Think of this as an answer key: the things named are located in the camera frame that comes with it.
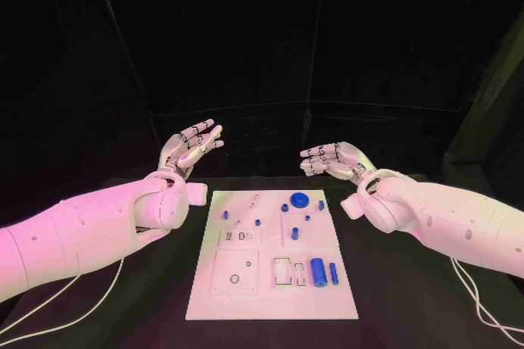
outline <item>white board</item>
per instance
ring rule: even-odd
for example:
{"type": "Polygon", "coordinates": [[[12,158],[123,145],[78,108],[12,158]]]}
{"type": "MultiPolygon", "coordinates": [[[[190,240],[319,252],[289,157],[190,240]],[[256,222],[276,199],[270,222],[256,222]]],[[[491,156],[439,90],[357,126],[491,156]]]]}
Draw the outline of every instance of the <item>white board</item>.
{"type": "Polygon", "coordinates": [[[227,319],[358,319],[322,190],[213,193],[187,320],[227,319]],[[305,208],[291,204],[295,192],[309,197],[305,208]],[[322,288],[314,285],[314,258],[325,263],[322,288]]]}

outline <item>white cable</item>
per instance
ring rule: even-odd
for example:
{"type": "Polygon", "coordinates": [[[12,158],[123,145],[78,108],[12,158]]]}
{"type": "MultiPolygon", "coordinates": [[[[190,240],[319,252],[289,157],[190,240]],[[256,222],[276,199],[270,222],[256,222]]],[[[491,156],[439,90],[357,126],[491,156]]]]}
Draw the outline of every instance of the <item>white cable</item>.
{"type": "Polygon", "coordinates": [[[524,330],[523,330],[523,329],[519,329],[519,328],[513,328],[511,326],[503,326],[503,325],[500,324],[500,322],[497,321],[497,319],[496,319],[496,318],[494,318],[494,316],[491,315],[490,311],[485,309],[485,307],[484,307],[484,306],[483,306],[483,304],[481,304],[481,296],[480,296],[480,292],[478,292],[478,289],[477,289],[477,284],[475,284],[475,281],[473,280],[471,275],[468,274],[467,270],[465,270],[465,269],[464,269],[464,267],[461,266],[460,261],[458,261],[455,258],[451,258],[451,263],[452,263],[452,265],[454,265],[454,269],[455,269],[457,275],[458,275],[458,277],[460,277],[460,279],[461,279],[461,281],[462,281],[462,283],[464,283],[464,286],[467,287],[468,292],[470,292],[470,294],[471,294],[471,296],[473,296],[473,299],[475,300],[477,316],[478,316],[480,320],[481,320],[481,321],[483,321],[483,323],[484,323],[484,324],[487,324],[488,326],[493,326],[493,327],[496,327],[496,328],[500,328],[501,332],[506,334],[506,336],[510,338],[510,340],[511,340],[516,344],[519,344],[519,345],[524,346],[524,342],[519,341],[519,340],[517,340],[517,339],[516,339],[516,338],[510,335],[510,333],[509,333],[509,331],[507,331],[507,330],[511,330],[511,331],[516,331],[516,332],[524,332],[524,330]],[[461,270],[462,270],[464,274],[467,275],[467,277],[468,277],[468,279],[470,279],[470,281],[471,281],[471,283],[473,283],[473,289],[474,289],[474,291],[475,291],[475,294],[473,293],[473,289],[470,288],[468,283],[465,282],[464,277],[462,277],[461,272],[460,272],[460,270],[458,270],[458,268],[457,268],[457,267],[460,267],[460,268],[461,268],[461,270]],[[491,320],[494,321],[494,323],[496,323],[496,324],[491,324],[490,322],[487,322],[487,321],[483,319],[481,309],[483,309],[483,312],[488,315],[488,317],[491,318],[491,320]]]}
{"type": "MultiPolygon", "coordinates": [[[[67,328],[68,326],[73,326],[80,320],[83,320],[87,316],[89,316],[89,314],[99,308],[99,306],[102,305],[102,302],[104,301],[104,299],[106,299],[106,297],[107,297],[107,295],[110,294],[110,292],[112,292],[112,289],[113,289],[113,287],[115,287],[115,283],[117,282],[117,278],[119,278],[119,274],[120,274],[120,270],[123,269],[123,259],[120,260],[120,266],[119,266],[119,271],[117,271],[117,274],[115,275],[115,279],[113,279],[113,282],[112,282],[112,285],[110,285],[110,288],[107,289],[107,292],[104,293],[104,296],[102,297],[102,300],[99,301],[99,303],[97,303],[97,305],[94,306],[94,308],[93,309],[90,309],[90,311],[84,314],[84,316],[80,318],[80,319],[77,319],[76,321],[73,321],[70,324],[65,324],[65,325],[63,325],[63,326],[58,326],[57,328],[54,328],[54,329],[48,329],[48,330],[44,330],[44,331],[41,331],[41,332],[35,332],[34,334],[28,334],[28,335],[25,335],[25,336],[21,336],[19,338],[15,338],[15,339],[12,339],[12,340],[9,340],[9,341],[5,341],[3,343],[0,343],[0,347],[3,347],[3,345],[8,345],[8,344],[11,344],[12,342],[15,342],[15,341],[19,341],[19,340],[22,340],[22,339],[26,339],[26,338],[31,338],[31,337],[34,337],[34,336],[38,336],[38,335],[42,335],[42,334],[47,334],[47,333],[50,333],[50,332],[55,332],[57,330],[61,330],[61,329],[64,329],[64,328],[67,328]]],[[[71,284],[74,283],[74,281],[63,288],[63,290],[61,290],[61,292],[71,286],[71,284]]],[[[25,317],[22,317],[22,319],[19,319],[5,330],[3,330],[3,332],[11,328],[11,327],[13,327],[47,303],[48,303],[48,301],[28,314],[28,315],[25,315],[25,317]]]]}

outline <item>tabletop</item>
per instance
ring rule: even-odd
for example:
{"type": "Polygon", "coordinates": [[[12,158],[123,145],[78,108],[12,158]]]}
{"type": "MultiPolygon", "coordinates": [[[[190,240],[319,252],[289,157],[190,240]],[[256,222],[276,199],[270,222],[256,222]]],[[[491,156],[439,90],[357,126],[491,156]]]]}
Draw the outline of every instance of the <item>tabletop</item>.
{"type": "MultiPolygon", "coordinates": [[[[130,182],[112,179],[107,185],[130,182]]],[[[338,233],[358,320],[187,321],[208,206],[191,207],[181,229],[123,262],[115,289],[93,314],[58,332],[9,344],[8,348],[309,348],[309,347],[513,347],[498,329],[485,326],[455,275],[451,259],[403,232],[380,232],[363,217],[351,220],[341,200],[356,192],[331,176],[191,179],[213,191],[324,189],[338,233]]],[[[483,303],[507,326],[522,326],[524,297],[509,276],[465,265],[483,303]]],[[[64,325],[99,302],[119,263],[84,275],[65,293],[5,335],[0,342],[64,325]]],[[[29,290],[8,317],[15,322],[71,279],[29,290]]]]}

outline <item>blue cylinder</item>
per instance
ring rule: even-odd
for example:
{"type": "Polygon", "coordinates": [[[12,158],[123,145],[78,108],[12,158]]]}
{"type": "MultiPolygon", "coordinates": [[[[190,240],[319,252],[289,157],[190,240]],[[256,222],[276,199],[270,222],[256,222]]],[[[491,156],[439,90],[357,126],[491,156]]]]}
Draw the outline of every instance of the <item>blue cylinder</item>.
{"type": "Polygon", "coordinates": [[[298,227],[294,228],[292,239],[298,240],[298,227]]]}
{"type": "Polygon", "coordinates": [[[330,264],[330,271],[331,271],[331,282],[334,283],[334,285],[338,285],[338,276],[337,276],[335,263],[330,264]]]}
{"type": "Polygon", "coordinates": [[[292,205],[299,208],[304,208],[309,205],[309,197],[302,192],[296,192],[292,195],[291,201],[292,201],[292,205]]]}
{"type": "Polygon", "coordinates": [[[325,263],[321,258],[312,259],[312,275],[315,287],[325,287],[328,285],[328,279],[325,277],[325,263]]]}

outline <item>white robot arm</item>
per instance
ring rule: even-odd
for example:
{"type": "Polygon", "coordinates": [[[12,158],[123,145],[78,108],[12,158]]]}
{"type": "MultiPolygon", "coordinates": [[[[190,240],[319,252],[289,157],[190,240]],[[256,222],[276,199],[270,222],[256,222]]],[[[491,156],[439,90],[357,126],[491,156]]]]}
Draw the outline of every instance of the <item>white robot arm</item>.
{"type": "Polygon", "coordinates": [[[357,193],[343,201],[386,233],[400,230],[467,263],[524,278],[524,213],[493,198],[390,170],[376,170],[361,150],[340,142],[301,152],[306,175],[350,179],[357,193]]]}
{"type": "Polygon", "coordinates": [[[205,205],[207,186],[187,183],[195,162],[214,148],[223,127],[207,120],[164,146],[159,171],[143,180],[61,201],[22,223],[0,229],[0,302],[32,287],[109,266],[205,205]]]}

